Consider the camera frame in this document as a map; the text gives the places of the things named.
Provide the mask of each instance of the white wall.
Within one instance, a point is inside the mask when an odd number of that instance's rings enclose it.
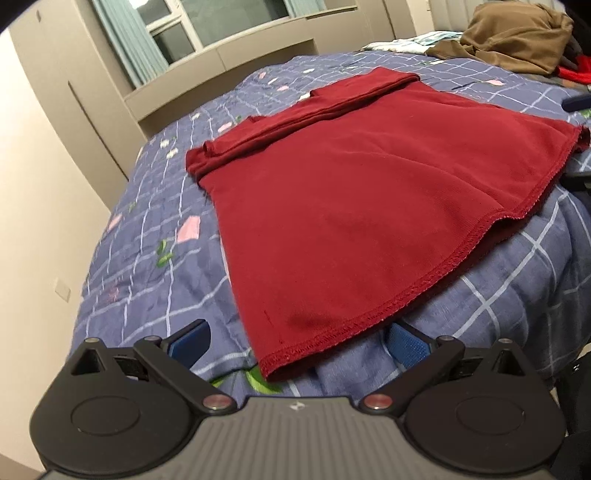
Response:
[[[9,34],[0,35],[0,453],[41,463],[33,409],[60,369],[109,212],[37,102]],[[54,292],[59,277],[69,303]]]
[[[428,0],[407,0],[417,35],[433,31],[433,19]]]

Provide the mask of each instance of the white logo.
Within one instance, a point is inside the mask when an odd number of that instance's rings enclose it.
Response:
[[[297,402],[292,403],[290,405],[290,408],[293,411],[300,411],[300,410],[303,410],[305,407],[306,407],[306,404],[302,403],[301,401],[297,401]]]

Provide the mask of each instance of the wall outlet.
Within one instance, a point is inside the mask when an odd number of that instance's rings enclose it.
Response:
[[[72,290],[70,289],[70,287],[68,287],[68,285],[66,285],[66,283],[61,278],[56,279],[54,291],[66,303],[70,301],[70,295],[72,294]]]

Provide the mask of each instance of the window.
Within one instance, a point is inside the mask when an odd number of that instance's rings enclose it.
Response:
[[[284,0],[129,0],[169,64],[204,46],[287,17]]]

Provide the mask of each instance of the window pane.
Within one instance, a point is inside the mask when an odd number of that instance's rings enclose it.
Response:
[[[139,16],[146,25],[170,15],[168,5],[164,0],[129,0],[131,5],[138,11]]]
[[[155,35],[154,40],[169,64],[195,51],[181,23]]]
[[[203,46],[287,17],[283,0],[181,0]]]

